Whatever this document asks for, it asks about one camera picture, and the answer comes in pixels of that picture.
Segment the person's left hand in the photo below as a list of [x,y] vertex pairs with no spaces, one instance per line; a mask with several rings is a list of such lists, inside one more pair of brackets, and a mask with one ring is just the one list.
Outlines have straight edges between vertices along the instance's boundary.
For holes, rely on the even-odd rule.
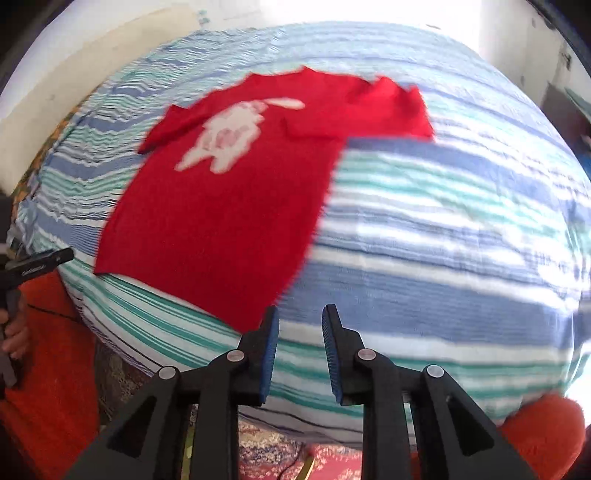
[[30,347],[26,305],[21,305],[13,316],[10,316],[6,310],[2,310],[1,327],[4,332],[1,350],[13,360],[21,360]]

